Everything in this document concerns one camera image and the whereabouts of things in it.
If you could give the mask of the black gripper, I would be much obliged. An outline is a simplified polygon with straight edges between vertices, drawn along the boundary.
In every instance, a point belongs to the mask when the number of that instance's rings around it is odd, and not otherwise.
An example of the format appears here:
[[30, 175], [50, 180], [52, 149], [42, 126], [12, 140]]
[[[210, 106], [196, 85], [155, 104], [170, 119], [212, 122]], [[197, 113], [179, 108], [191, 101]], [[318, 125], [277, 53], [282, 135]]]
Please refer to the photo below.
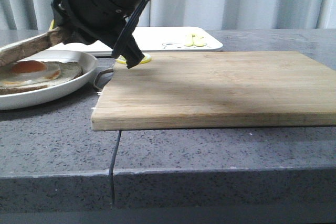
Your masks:
[[125, 26], [125, 19], [132, 15], [141, 1], [52, 0], [54, 29], [65, 45], [73, 43], [74, 31], [80, 34], [86, 45], [101, 41], [113, 48], [112, 58], [123, 56], [127, 68], [131, 69], [141, 62], [144, 54], [132, 35], [123, 38], [119, 34]]

